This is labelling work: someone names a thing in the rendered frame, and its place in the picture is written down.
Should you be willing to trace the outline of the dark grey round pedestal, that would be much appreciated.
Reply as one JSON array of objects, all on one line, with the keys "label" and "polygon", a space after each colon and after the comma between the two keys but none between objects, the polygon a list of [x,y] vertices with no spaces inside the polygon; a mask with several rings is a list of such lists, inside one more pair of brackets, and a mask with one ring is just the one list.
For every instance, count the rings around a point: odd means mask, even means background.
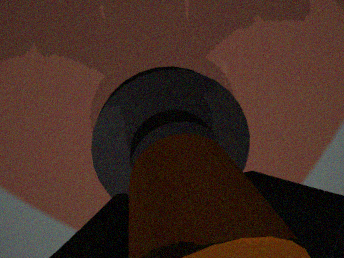
[{"label": "dark grey round pedestal", "polygon": [[92,136],[93,169],[109,196],[129,197],[129,173],[140,154],[181,133],[211,138],[243,172],[247,118],[219,82],[177,66],[144,70],[124,81],[101,108]]}]

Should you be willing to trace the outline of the orange tapered knob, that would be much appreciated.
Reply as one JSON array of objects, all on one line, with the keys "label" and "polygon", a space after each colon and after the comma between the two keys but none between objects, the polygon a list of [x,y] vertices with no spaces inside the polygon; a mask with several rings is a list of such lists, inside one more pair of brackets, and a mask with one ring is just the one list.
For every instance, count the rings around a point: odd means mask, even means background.
[{"label": "orange tapered knob", "polygon": [[161,138],[129,178],[128,258],[311,258],[211,138]]}]

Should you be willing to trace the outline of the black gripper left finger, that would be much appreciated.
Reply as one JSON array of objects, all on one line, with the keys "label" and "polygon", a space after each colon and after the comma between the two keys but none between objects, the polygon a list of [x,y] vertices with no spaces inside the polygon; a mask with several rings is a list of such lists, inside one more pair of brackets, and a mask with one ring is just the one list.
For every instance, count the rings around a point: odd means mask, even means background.
[{"label": "black gripper left finger", "polygon": [[127,193],[115,194],[49,258],[128,258],[128,206]]}]

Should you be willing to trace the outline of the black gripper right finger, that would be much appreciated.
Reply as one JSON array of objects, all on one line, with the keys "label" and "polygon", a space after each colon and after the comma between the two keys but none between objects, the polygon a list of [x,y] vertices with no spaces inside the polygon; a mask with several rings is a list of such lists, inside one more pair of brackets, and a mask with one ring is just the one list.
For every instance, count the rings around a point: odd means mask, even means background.
[{"label": "black gripper right finger", "polygon": [[344,194],[324,192],[260,172],[244,174],[311,258],[344,258]]}]

